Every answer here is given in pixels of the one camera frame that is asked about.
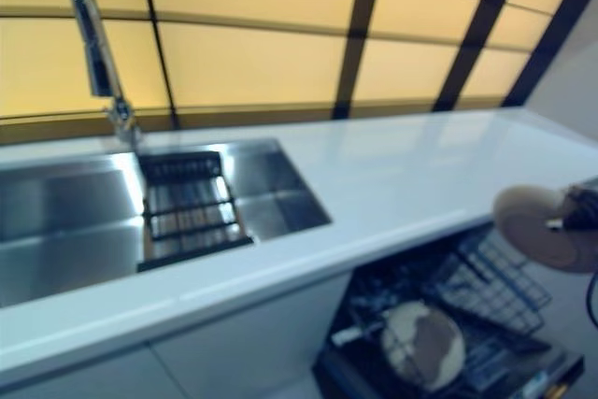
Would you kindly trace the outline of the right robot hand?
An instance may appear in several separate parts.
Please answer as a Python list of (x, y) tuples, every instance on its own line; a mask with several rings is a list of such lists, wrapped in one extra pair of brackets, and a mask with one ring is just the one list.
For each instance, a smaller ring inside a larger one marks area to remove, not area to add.
[(545, 221), (553, 232), (594, 232), (597, 230), (597, 191), (574, 185), (565, 191), (561, 216)]

